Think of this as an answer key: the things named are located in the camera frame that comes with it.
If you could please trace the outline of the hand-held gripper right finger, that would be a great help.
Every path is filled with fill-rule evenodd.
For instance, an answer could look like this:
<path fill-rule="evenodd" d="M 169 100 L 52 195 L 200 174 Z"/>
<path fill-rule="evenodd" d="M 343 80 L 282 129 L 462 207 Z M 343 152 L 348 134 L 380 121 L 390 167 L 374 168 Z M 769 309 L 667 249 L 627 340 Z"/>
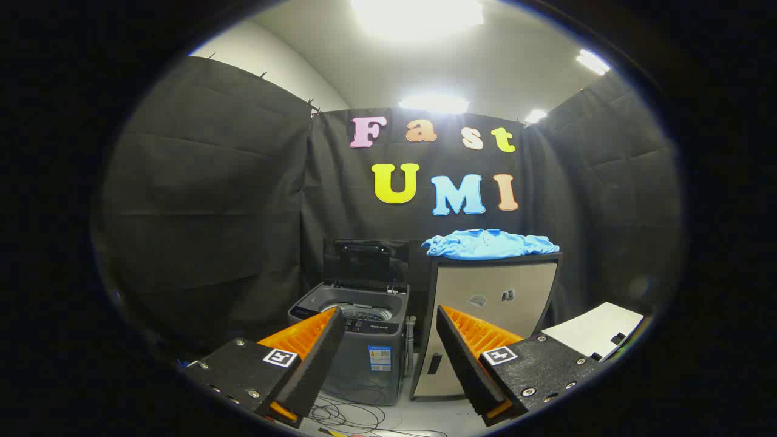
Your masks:
<path fill-rule="evenodd" d="M 532 414 L 572 393 L 602 365 L 547 334 L 523 338 L 447 305 L 436 332 L 485 426 Z"/>

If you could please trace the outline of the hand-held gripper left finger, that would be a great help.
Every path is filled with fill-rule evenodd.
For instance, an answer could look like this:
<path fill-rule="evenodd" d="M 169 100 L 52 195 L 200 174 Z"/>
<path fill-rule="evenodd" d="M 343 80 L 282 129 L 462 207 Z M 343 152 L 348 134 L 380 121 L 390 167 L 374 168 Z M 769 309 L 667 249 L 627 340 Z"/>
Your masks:
<path fill-rule="evenodd" d="M 236 338 L 183 368 L 189 382 L 258 418 L 299 428 L 344 337 L 333 307 L 259 341 Z"/>

